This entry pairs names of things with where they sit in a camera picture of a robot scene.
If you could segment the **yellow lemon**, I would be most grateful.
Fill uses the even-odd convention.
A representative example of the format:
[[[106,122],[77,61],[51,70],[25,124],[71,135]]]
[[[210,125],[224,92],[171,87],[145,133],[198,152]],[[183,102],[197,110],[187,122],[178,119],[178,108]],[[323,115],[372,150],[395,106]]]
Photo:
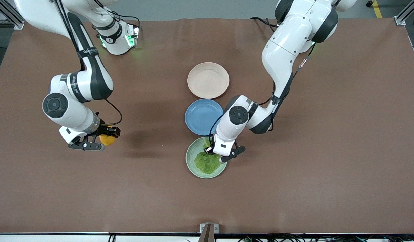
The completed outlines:
[[[111,145],[115,142],[117,138],[111,137],[111,136],[106,136],[106,134],[102,134],[100,136],[100,141],[102,144],[104,144],[105,146]]]

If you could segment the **green lettuce leaf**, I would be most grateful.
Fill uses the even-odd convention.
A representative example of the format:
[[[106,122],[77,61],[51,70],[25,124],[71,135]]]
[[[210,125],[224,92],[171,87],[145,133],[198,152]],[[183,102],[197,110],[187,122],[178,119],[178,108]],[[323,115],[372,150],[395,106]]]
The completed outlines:
[[[194,159],[195,167],[204,174],[212,174],[221,166],[220,158],[216,153],[199,152]]]

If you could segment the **light green round plate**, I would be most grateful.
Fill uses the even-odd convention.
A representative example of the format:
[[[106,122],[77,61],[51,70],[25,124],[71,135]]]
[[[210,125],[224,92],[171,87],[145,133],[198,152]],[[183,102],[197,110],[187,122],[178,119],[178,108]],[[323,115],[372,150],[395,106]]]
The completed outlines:
[[[187,167],[193,175],[198,178],[202,179],[210,179],[219,176],[226,168],[226,164],[222,164],[221,166],[212,174],[204,174],[198,168],[195,167],[194,159],[195,156],[199,153],[204,151],[204,148],[207,147],[207,141],[209,141],[208,137],[201,137],[195,141],[193,141],[187,149],[186,153],[186,163]]]

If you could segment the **blue round plate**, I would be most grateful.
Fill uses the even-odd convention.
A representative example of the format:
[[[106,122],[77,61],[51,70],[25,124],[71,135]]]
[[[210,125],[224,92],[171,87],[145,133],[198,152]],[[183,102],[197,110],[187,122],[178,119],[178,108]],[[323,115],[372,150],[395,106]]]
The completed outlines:
[[[211,99],[199,99],[187,107],[184,121],[187,128],[199,136],[214,133],[219,124],[218,118],[224,114],[222,106]]]

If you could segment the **pale beige round plate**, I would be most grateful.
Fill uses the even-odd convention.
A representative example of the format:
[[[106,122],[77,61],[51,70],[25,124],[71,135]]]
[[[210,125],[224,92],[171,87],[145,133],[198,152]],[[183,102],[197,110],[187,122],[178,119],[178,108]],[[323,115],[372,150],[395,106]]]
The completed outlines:
[[[230,84],[230,75],[220,64],[204,62],[194,66],[187,76],[187,86],[199,98],[214,99],[223,95]]]

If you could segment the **brown table cover mat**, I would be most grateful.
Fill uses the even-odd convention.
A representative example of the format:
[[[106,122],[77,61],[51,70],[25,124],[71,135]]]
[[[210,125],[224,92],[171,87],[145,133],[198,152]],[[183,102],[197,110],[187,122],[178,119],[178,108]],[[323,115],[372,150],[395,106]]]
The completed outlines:
[[[69,149],[42,111],[53,76],[80,68],[67,38],[25,25],[0,67],[0,232],[414,233],[414,53],[392,19],[341,19],[292,82],[274,130],[213,179],[185,162],[193,66],[215,62],[263,102],[270,29],[255,20],[143,23],[144,45],[101,47],[123,114],[101,152]]]

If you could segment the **metal bracket with post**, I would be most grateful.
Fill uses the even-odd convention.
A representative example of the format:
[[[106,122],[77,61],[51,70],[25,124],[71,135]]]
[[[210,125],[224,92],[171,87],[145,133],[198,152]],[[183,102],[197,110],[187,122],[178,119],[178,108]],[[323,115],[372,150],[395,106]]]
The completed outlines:
[[[215,234],[219,233],[219,224],[205,222],[200,224],[200,237],[198,242],[215,242]]]

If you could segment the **aluminium frame profile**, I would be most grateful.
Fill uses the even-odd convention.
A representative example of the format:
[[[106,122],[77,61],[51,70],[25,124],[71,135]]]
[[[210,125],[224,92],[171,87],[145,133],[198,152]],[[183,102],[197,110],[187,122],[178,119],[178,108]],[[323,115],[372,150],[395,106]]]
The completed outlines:
[[[394,16],[394,21],[397,26],[405,26],[405,20],[414,13],[414,0],[410,0],[410,3],[402,9],[397,16]]]
[[[1,26],[14,26],[14,30],[22,30],[24,26],[24,19],[8,0],[0,0],[0,14],[3,15],[7,21],[0,20]]]

